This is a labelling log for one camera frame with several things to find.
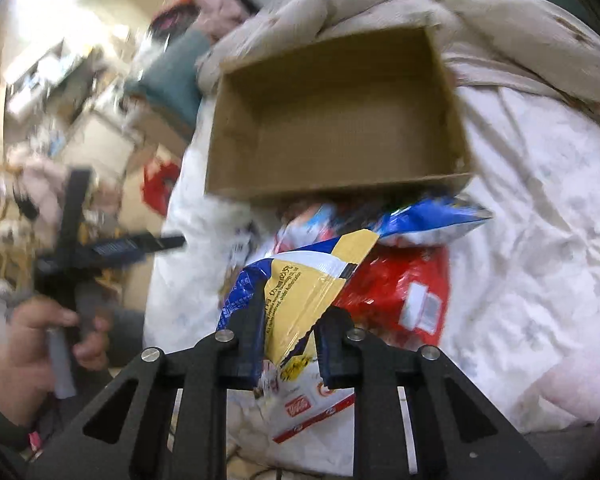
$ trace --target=human hand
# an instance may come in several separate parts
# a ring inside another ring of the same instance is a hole
[[[13,424],[29,427],[54,389],[46,329],[77,326],[78,322],[78,314],[49,298],[33,298],[13,311],[9,339],[0,350],[0,412]],[[96,316],[93,326],[94,331],[75,344],[72,353],[87,370],[102,370],[108,364],[110,323]]]

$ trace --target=open cardboard box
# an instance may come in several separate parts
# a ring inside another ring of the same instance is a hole
[[[470,178],[455,97],[424,28],[334,38],[223,69],[209,193],[455,193]]]

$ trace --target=bolt head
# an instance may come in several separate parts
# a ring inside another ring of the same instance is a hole
[[[145,348],[144,350],[142,350],[140,357],[142,358],[142,361],[152,363],[158,357],[160,357],[160,351],[157,348]]]
[[[350,341],[362,341],[366,337],[366,331],[362,328],[352,328],[347,332],[347,339]]]
[[[440,350],[438,350],[437,347],[431,345],[423,346],[420,349],[420,353],[422,354],[422,357],[429,361],[435,361],[437,358],[440,357]]]
[[[219,341],[221,343],[228,343],[233,338],[234,338],[234,332],[232,330],[229,330],[228,328],[225,328],[223,330],[218,330],[216,332],[216,341]]]

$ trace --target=red plastic bag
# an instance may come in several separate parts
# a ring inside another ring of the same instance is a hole
[[[174,162],[163,162],[159,159],[151,161],[144,167],[144,184],[142,200],[151,209],[162,216],[167,216],[167,208],[171,191],[180,176],[180,167]]]
[[[354,322],[437,345],[449,297],[446,247],[396,248],[377,244],[334,304]]]

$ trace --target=bed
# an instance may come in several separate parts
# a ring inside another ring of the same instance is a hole
[[[204,195],[220,63],[370,28],[427,25],[475,160],[465,192],[494,219],[450,246],[440,348],[523,432],[600,416],[600,37],[544,0],[279,0],[199,60],[204,100],[158,256],[145,344],[171,352],[215,330],[235,248],[267,211]],[[352,410],[282,445],[249,396],[230,397],[228,434],[251,456],[347,475]]]

